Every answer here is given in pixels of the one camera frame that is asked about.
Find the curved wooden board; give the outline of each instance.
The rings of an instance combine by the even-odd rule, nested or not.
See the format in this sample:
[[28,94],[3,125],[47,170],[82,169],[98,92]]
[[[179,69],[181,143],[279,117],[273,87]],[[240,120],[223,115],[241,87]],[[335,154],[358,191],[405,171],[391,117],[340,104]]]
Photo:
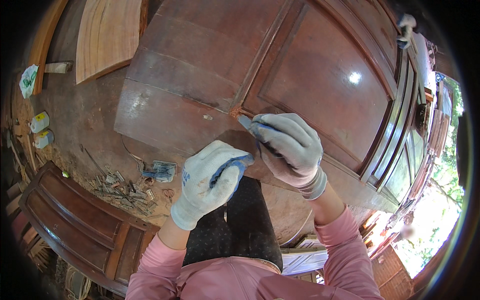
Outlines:
[[98,199],[47,162],[24,191],[22,213],[47,244],[99,285],[125,295],[159,230]]
[[77,84],[130,64],[147,6],[147,0],[87,0],[78,32]]
[[33,88],[33,95],[40,94],[42,92],[43,73],[45,71],[45,61],[47,60],[48,48],[52,41],[53,33],[57,27],[57,23],[60,16],[67,5],[68,0],[55,0],[40,22],[35,39],[30,50],[30,57],[28,59],[28,65],[33,64],[38,66],[36,72],[35,86]]

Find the plastic bottle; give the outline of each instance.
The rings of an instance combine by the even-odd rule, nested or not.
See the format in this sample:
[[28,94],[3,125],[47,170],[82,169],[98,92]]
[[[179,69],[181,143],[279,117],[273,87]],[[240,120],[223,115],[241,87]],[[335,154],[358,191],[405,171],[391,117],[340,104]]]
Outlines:
[[38,149],[43,149],[46,145],[53,142],[53,132],[45,130],[35,138],[33,146]]
[[33,133],[39,133],[50,125],[50,117],[47,112],[41,112],[38,115],[34,116],[32,119],[32,124],[30,124],[30,129]]

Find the wooden stick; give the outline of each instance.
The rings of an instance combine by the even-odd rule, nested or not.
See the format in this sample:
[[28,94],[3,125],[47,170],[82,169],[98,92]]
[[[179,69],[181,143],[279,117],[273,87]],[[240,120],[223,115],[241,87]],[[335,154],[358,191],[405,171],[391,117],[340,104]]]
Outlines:
[[45,65],[44,73],[61,73],[65,74],[73,69],[73,63],[67,62],[53,62]]
[[30,153],[30,159],[32,160],[33,170],[37,172],[36,165],[35,165],[35,158],[33,157],[32,151],[32,143],[30,143],[30,135],[27,134],[27,144],[28,144],[28,152]]

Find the wooden cabinet door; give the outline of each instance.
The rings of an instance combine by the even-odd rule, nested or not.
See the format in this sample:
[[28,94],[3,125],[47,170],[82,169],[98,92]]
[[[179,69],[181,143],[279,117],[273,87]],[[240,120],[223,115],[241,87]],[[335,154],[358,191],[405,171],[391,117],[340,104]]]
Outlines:
[[185,157],[220,139],[256,155],[245,175],[289,188],[236,116],[295,112],[321,137],[321,166],[345,203],[396,210],[412,182],[401,168],[419,86],[381,0],[186,3],[165,0],[147,27],[117,132]]
[[160,229],[93,196],[47,162],[19,202],[33,228],[65,261],[125,295],[130,275]]
[[[411,182],[393,197],[379,188],[406,161],[398,145],[418,86],[393,18],[366,0],[296,0],[277,18],[241,109],[299,114],[317,130],[322,167],[341,196],[394,209]],[[403,175],[399,168],[394,177]]]

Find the work glove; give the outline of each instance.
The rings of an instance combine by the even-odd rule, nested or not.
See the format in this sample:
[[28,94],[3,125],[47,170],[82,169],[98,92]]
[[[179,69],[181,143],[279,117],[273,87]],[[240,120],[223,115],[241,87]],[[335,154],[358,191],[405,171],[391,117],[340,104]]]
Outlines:
[[237,190],[253,156],[221,141],[213,141],[185,161],[182,189],[170,214],[178,227],[192,230],[198,220],[225,204]]
[[296,187],[306,200],[324,192],[324,150],[317,132],[302,118],[294,113],[256,115],[249,131],[262,143],[260,155],[276,178]]

